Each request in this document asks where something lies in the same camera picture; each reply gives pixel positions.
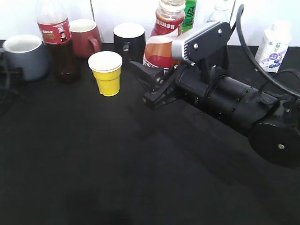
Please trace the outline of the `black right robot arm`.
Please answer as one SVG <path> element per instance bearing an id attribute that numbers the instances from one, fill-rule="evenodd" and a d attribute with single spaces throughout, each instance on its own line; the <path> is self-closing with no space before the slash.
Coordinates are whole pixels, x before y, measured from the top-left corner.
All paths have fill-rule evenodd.
<path id="1" fill-rule="evenodd" d="M 219 67 L 202 81 L 197 66 L 181 64 L 165 73 L 131 61 L 130 70 L 146 89 L 144 103 L 158 109 L 183 100 L 246 136 L 252 149 L 265 160 L 284 167 L 300 165 L 300 101 L 274 96 L 231 78 Z"/>

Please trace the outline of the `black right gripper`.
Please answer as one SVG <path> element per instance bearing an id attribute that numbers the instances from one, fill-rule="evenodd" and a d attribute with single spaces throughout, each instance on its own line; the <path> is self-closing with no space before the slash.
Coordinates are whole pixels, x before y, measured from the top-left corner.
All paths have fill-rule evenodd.
<path id="1" fill-rule="evenodd" d="M 166 73 L 162 67 L 148 67 L 137 61 L 129 62 L 129 69 L 147 91 L 144 104 L 156 110 L 177 100 L 183 100 L 204 110 L 209 85 L 200 81 L 200 69 L 187 64 L 175 65 Z"/>

